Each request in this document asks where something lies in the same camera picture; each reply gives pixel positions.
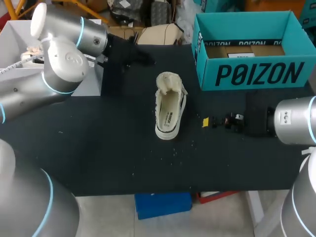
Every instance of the brown cardboard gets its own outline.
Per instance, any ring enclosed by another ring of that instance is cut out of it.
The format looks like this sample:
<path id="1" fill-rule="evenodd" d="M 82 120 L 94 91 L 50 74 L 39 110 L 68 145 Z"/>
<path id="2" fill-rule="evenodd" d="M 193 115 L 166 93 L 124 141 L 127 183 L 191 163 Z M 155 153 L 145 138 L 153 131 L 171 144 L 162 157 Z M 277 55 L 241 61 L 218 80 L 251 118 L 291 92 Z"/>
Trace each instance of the brown cardboard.
<path id="1" fill-rule="evenodd" d="M 85 0 L 80 0 L 80 3 L 82 3 L 83 5 L 87 6 L 86 1 Z M 72 3 L 72 2 L 63 2 L 63 5 L 59 4 L 59 3 L 54 3 L 54 5 L 56 7 L 60 7 L 65 9 L 66 11 L 69 11 L 77 16 L 83 16 L 85 18 L 88 17 L 88 13 L 84 10 L 82 10 L 80 7 L 78 7 L 76 4 Z"/>
<path id="2" fill-rule="evenodd" d="M 254 53 L 255 56 L 285 55 L 281 45 L 206 46 L 208 58 L 227 58 L 230 53 Z"/>
<path id="3" fill-rule="evenodd" d="M 138 41 L 143 29 L 143 27 L 111 26 L 109 27 L 109 33 L 128 40 L 131 36 L 134 36 L 134 34 L 138 32 Z"/>
<path id="4" fill-rule="evenodd" d="M 282 56 L 285 55 L 281 45 L 252 45 L 255 56 Z"/>
<path id="5" fill-rule="evenodd" d="M 227 53 L 224 46 L 206 46 L 205 49 L 208 58 L 227 58 Z"/>
<path id="6" fill-rule="evenodd" d="M 250 46 L 226 46 L 226 53 L 252 53 Z"/>
<path id="7" fill-rule="evenodd" d="M 87 0 L 87 6 L 95 12 L 104 11 L 108 8 L 107 1 L 101 0 Z"/>

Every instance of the shoe label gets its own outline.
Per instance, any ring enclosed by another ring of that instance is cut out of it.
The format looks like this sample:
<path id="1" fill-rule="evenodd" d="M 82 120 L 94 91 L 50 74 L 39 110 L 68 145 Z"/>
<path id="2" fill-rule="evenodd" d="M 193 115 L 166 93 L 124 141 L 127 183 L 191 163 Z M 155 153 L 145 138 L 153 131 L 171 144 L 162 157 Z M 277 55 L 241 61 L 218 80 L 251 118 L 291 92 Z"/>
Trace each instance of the shoe label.
<path id="1" fill-rule="evenodd" d="M 168 112 L 167 113 L 167 116 L 166 116 L 166 119 L 164 120 L 164 126 L 166 127 L 169 127 L 170 126 L 170 122 L 171 122 L 171 119 L 172 119 L 172 114 L 173 112 Z"/>

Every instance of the blue box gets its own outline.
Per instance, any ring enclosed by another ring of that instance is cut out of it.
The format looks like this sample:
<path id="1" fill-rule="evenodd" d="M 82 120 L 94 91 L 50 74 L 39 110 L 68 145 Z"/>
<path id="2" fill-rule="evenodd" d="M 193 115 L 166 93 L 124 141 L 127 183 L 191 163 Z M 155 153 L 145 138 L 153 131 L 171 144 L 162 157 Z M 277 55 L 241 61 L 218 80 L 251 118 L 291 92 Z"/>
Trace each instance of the blue box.
<path id="1" fill-rule="evenodd" d="M 202 6 L 202 12 L 226 12 L 233 6 L 233 0 L 194 0 Z"/>
<path id="2" fill-rule="evenodd" d="M 316 26 L 316 14 L 301 15 L 300 23 L 303 29 Z"/>
<path id="3" fill-rule="evenodd" d="M 281 45 L 284 55 L 209 59 L 205 48 L 234 45 Z M 202 90 L 302 87 L 316 63 L 316 49 L 290 11 L 197 14 L 192 52 Z"/>
<path id="4" fill-rule="evenodd" d="M 316 0 L 306 0 L 300 16 L 303 28 L 316 26 Z"/>
<path id="5" fill-rule="evenodd" d="M 192 199 L 190 193 L 135 194 L 135 205 L 138 219 L 142 220 L 189 211 Z"/>

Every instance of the black table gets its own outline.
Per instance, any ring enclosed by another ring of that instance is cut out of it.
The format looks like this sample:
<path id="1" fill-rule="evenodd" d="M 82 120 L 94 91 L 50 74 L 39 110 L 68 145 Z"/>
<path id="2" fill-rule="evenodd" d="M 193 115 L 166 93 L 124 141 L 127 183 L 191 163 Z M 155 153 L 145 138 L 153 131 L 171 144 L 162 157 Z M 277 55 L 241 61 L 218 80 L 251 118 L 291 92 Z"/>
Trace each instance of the black table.
<path id="1" fill-rule="evenodd" d="M 73 97 L 33 111 L 2 125 L 1 139 L 76 196 L 291 187 L 306 146 L 202 128 L 206 117 L 243 113 L 249 91 L 202 92 L 188 45 L 144 48 L 157 64 L 132 66 L 122 96 Z M 189 93 L 172 141 L 155 134 L 156 77 L 164 71 L 178 73 Z M 254 98 L 276 106 L 312 94 L 307 85 L 260 90 Z"/>

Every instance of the white floor tile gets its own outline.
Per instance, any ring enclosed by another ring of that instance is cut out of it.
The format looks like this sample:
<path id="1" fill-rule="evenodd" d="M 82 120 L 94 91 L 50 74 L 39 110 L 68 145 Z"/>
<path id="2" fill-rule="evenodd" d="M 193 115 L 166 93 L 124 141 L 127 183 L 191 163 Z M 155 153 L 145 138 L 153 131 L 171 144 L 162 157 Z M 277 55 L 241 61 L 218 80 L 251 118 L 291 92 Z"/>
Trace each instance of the white floor tile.
<path id="1" fill-rule="evenodd" d="M 138 220 L 135 237 L 253 237 L 250 213 L 242 193 L 206 204 L 191 211 Z"/>
<path id="2" fill-rule="evenodd" d="M 76 199 L 84 220 L 80 237 L 134 237 L 134 195 Z"/>

